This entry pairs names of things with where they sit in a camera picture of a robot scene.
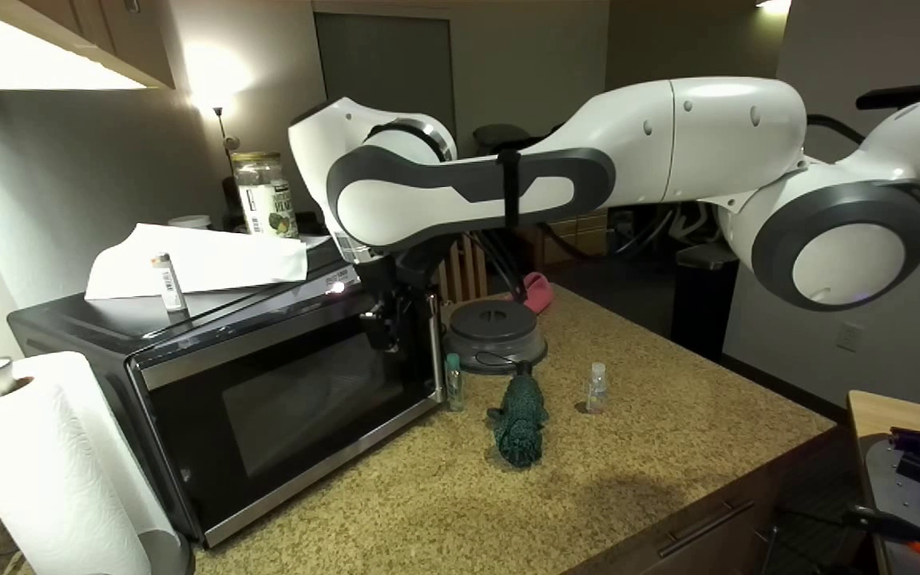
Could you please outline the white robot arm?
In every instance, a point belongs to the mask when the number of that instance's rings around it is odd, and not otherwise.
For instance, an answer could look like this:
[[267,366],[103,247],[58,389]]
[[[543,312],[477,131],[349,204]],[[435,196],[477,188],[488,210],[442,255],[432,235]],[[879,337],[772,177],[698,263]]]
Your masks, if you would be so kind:
[[805,99],[782,80],[678,77],[597,94],[545,138],[482,158],[432,116],[349,97],[296,117],[287,140],[352,263],[462,231],[698,201],[779,299],[862,308],[920,270],[920,99],[841,159],[811,158],[805,131]]

